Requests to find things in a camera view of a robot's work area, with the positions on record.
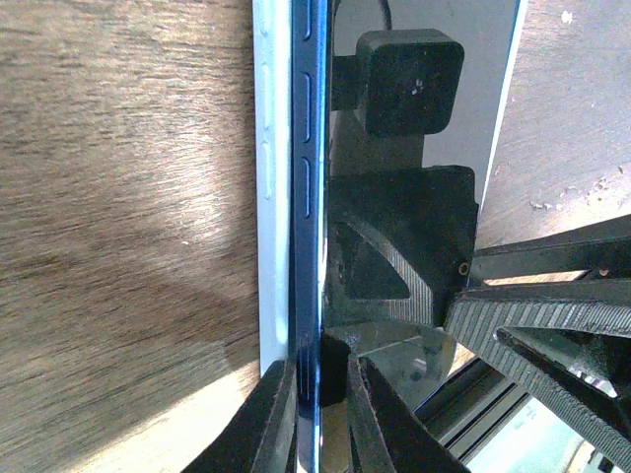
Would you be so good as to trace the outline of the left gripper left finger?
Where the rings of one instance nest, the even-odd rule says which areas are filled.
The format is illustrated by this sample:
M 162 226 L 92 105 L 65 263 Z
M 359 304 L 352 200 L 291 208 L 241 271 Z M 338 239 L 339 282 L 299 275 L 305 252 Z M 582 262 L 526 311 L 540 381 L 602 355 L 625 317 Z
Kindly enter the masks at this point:
M 185 472 L 284 472 L 296 423 L 296 369 L 276 361 L 227 427 Z

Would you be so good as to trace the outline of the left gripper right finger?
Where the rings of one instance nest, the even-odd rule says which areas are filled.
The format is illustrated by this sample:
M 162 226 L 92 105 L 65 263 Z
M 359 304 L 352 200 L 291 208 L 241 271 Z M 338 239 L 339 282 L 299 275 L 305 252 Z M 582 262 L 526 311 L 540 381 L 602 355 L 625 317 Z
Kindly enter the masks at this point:
M 466 472 L 368 358 L 351 356 L 347 414 L 352 472 Z

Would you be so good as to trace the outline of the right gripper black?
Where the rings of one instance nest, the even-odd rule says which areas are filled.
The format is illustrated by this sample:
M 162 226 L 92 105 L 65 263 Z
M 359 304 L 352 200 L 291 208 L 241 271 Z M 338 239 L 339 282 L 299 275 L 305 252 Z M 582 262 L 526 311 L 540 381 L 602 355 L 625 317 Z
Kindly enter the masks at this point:
M 630 286 L 487 280 L 579 271 L 630 278 L 628 215 L 474 252 L 445 329 L 520 385 L 615 466 L 630 469 Z

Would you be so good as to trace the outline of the blue phone black screen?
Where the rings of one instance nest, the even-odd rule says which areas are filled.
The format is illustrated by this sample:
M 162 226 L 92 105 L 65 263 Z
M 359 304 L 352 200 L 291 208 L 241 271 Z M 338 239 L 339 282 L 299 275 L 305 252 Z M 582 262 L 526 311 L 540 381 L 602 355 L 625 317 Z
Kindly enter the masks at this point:
M 386 160 L 470 166 L 485 197 L 521 1 L 295 1 L 291 19 L 297 470 L 321 466 L 328 180 L 340 121 Z

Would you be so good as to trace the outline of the light blue phone case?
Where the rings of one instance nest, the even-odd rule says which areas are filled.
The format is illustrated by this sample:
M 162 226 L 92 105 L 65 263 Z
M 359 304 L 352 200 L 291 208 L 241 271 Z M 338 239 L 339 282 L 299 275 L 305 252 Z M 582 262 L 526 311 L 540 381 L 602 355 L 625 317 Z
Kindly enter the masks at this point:
M 288 350 L 291 2 L 252 4 L 255 90 L 259 360 L 266 371 Z M 465 51 L 447 129 L 426 141 L 427 166 L 475 172 L 482 203 L 522 34 L 525 1 L 392 1 L 397 30 L 433 28 Z

